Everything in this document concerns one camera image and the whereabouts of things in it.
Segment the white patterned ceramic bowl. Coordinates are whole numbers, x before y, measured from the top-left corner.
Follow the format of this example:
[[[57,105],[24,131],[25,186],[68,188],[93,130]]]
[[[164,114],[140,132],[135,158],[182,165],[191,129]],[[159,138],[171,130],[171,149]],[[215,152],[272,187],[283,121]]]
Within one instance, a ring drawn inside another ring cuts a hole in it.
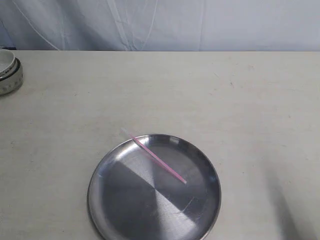
[[[14,63],[14,69],[6,77],[0,79],[0,95],[7,95],[18,88],[24,82],[23,66],[21,61],[16,57]]]

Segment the white inner stacked bowl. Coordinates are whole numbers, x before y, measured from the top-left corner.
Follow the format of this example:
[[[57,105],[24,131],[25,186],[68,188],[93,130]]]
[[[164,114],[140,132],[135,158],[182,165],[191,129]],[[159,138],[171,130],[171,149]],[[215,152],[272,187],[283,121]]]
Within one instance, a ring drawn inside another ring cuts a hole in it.
[[[8,49],[0,50],[0,75],[7,74],[15,64],[16,56]]]

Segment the white backdrop curtain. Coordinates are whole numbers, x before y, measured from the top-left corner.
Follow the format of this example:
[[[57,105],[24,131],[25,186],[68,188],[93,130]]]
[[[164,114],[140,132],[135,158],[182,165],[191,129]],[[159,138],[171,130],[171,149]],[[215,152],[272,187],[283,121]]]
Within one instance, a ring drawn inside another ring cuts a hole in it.
[[[318,51],[317,0],[3,0],[0,44],[61,51]]]

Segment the pink plastic straw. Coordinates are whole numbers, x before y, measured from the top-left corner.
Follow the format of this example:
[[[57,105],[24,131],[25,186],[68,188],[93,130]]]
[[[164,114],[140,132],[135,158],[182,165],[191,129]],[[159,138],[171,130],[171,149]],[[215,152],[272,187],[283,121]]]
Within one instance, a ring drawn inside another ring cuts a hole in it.
[[[187,181],[179,175],[175,170],[173,170],[169,165],[167,165],[162,159],[160,159],[154,152],[152,152],[146,145],[144,145],[142,142],[140,142],[135,136],[133,136],[131,133],[129,133],[125,128],[121,128],[121,130],[130,137],[136,145],[138,145],[140,148],[142,148],[145,152],[147,152],[151,157],[155,159],[155,161],[158,162],[159,165],[161,165],[167,172],[169,172],[171,175],[173,175],[176,179],[178,179],[183,184],[187,184]]]

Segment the round stainless steel plate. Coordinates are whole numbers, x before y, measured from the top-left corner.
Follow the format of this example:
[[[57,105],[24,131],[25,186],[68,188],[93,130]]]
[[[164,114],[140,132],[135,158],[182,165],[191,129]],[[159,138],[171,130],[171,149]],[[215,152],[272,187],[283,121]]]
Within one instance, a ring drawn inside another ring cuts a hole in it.
[[[93,227],[104,240],[203,240],[222,201],[210,159],[176,136],[147,134],[138,140],[187,183],[129,139],[109,151],[92,174],[87,209]]]

